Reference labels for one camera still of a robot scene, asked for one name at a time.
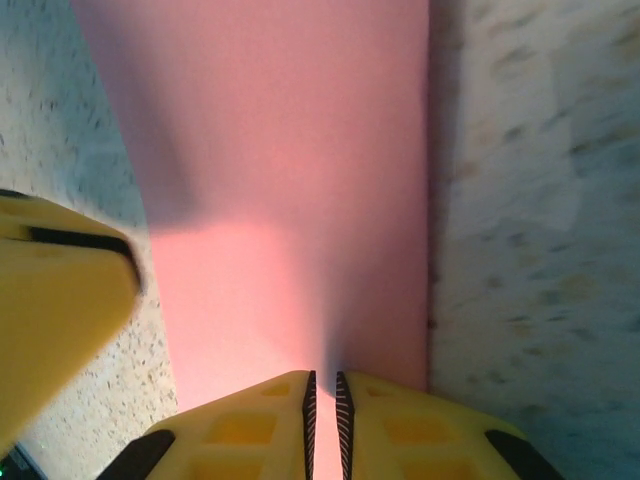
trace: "pink floor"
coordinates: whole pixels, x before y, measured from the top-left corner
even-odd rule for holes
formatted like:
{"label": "pink floor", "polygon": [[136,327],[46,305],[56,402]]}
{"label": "pink floor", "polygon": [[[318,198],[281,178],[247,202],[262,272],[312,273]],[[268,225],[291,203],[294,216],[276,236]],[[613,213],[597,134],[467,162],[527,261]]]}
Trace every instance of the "pink floor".
{"label": "pink floor", "polygon": [[[294,369],[426,384],[427,0],[77,0],[180,409]],[[316,478],[340,478],[321,396]]]}

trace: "yellow robot part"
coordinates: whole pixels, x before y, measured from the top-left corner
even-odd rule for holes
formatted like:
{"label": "yellow robot part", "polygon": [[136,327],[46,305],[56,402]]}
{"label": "yellow robot part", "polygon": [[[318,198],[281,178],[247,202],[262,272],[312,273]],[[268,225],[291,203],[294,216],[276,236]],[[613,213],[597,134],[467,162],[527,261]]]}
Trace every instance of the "yellow robot part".
{"label": "yellow robot part", "polygon": [[522,432],[361,373],[338,373],[344,480],[562,480]]}
{"label": "yellow robot part", "polygon": [[125,325],[140,283],[116,230],[0,190],[0,453]]}
{"label": "yellow robot part", "polygon": [[290,372],[157,423],[98,478],[310,480],[315,421],[315,372]]}

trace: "black plastic edge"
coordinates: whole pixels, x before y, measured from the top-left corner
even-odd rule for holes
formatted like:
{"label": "black plastic edge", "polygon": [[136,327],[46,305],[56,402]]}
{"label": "black plastic edge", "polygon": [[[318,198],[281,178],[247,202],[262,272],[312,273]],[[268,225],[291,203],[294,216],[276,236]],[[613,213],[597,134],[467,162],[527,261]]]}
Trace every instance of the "black plastic edge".
{"label": "black plastic edge", "polygon": [[302,400],[302,421],[304,428],[304,471],[306,480],[313,479],[313,455],[316,445],[316,372],[310,371],[307,387]]}
{"label": "black plastic edge", "polygon": [[489,430],[484,435],[521,480],[564,480],[526,440],[501,430]]}
{"label": "black plastic edge", "polygon": [[171,430],[157,430],[127,445],[104,469],[97,480],[144,480],[162,459],[176,436]]}
{"label": "black plastic edge", "polygon": [[342,457],[342,478],[351,480],[353,475],[353,434],[355,429],[355,407],[351,390],[344,372],[336,378],[336,419]]}
{"label": "black plastic edge", "polygon": [[32,198],[29,195],[25,195],[24,193],[16,192],[15,190],[7,190],[5,188],[0,188],[0,197],[8,197],[8,198]]}
{"label": "black plastic edge", "polygon": [[32,242],[69,247],[95,248],[118,253],[129,263],[136,279],[138,291],[140,292],[143,289],[142,274],[133,256],[133,250],[131,246],[121,238],[42,227],[27,227],[27,233],[29,240]]}
{"label": "black plastic edge", "polygon": [[40,466],[36,463],[33,457],[29,455],[29,452],[27,452],[27,450],[22,445],[16,443],[13,446],[13,450],[9,452],[9,456],[11,456],[11,454],[14,452],[16,455],[20,456],[23,462],[27,464],[35,478],[38,478],[40,480],[47,480],[47,476],[44,474]]}

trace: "yellow plastic part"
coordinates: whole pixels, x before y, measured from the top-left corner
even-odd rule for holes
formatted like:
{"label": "yellow plastic part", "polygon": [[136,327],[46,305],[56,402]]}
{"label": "yellow plastic part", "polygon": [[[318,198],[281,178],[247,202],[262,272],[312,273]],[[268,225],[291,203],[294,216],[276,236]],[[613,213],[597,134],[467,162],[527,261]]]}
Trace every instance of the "yellow plastic part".
{"label": "yellow plastic part", "polygon": [[[355,411],[352,479],[519,480],[484,435],[495,429],[524,439],[512,425],[369,375],[345,378]],[[349,427],[338,417],[345,467]]]}
{"label": "yellow plastic part", "polygon": [[125,325],[139,289],[122,234],[0,190],[0,453]]}
{"label": "yellow plastic part", "polygon": [[154,425],[147,433],[171,430],[176,438],[147,478],[303,480],[314,429],[315,374],[290,372]]}

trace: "granite surface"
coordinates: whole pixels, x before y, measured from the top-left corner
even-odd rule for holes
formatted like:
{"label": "granite surface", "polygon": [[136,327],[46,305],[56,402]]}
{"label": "granite surface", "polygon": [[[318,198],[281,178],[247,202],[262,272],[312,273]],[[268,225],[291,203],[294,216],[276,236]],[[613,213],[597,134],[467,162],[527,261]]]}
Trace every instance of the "granite surface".
{"label": "granite surface", "polygon": [[[433,388],[567,478],[640,478],[640,1],[432,6]],[[131,325],[22,439],[50,478],[93,478],[176,402],[140,197],[66,2],[0,5],[0,162],[0,186],[143,259]]]}
{"label": "granite surface", "polygon": [[640,478],[640,2],[432,5],[434,390]]}

